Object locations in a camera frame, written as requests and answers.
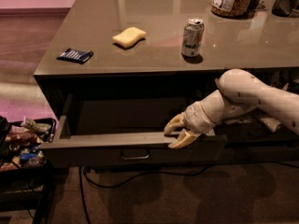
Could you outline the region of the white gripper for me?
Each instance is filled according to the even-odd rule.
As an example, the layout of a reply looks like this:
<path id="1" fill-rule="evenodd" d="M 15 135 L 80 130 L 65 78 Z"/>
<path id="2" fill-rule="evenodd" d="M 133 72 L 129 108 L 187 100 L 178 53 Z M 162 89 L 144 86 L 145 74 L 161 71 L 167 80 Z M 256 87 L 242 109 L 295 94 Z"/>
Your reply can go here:
<path id="1" fill-rule="evenodd" d="M 186 126 L 189 130 L 183 129 L 178 138 L 169 148 L 179 149 L 193 143 L 202 133 L 212 130 L 219 119 L 216 105 L 208 105 L 202 101 L 189 105 L 184 113 L 175 115 L 164 127 L 164 134 L 169 135 L 177 128 Z"/>

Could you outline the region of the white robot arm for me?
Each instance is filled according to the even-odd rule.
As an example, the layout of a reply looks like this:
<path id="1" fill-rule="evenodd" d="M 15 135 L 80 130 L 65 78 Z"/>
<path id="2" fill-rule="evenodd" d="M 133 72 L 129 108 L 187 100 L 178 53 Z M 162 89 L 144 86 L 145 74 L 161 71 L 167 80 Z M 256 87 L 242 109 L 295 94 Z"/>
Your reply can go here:
<path id="1" fill-rule="evenodd" d="M 170 148 L 186 147 L 225 119 L 242 116 L 255 108 L 299 134 L 298 94 L 266 85 L 241 69 L 228 70 L 215 81 L 216 91 L 189 105 L 166 124 L 165 135 L 182 128 L 178 138 L 168 145 Z"/>

